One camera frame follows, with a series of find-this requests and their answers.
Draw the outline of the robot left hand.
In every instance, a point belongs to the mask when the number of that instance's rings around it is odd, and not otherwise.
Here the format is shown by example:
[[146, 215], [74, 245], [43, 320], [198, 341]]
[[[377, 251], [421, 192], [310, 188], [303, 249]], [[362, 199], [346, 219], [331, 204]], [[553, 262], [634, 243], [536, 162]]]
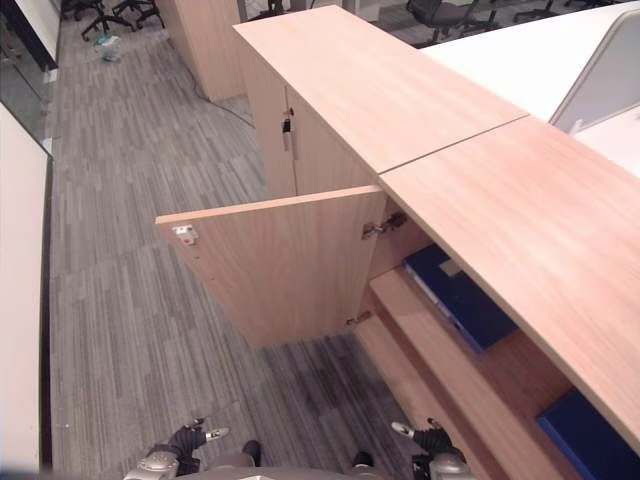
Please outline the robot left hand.
[[205, 430], [205, 420], [205, 417], [196, 417], [170, 437], [169, 445], [177, 451], [177, 476], [198, 473], [201, 460], [195, 457], [195, 452], [206, 443], [219, 440], [230, 433], [227, 426]]

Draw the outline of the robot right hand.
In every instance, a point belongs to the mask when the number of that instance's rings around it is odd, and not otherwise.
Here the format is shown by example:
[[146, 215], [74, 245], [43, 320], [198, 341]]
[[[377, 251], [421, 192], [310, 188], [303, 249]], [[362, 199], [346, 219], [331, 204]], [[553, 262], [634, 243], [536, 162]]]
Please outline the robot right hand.
[[427, 424], [428, 427], [426, 429], [417, 430], [401, 422], [394, 421], [391, 423], [391, 428], [394, 432], [411, 439], [433, 458], [449, 454], [462, 462], [466, 462], [464, 454], [454, 446], [451, 437], [436, 419], [428, 417]]

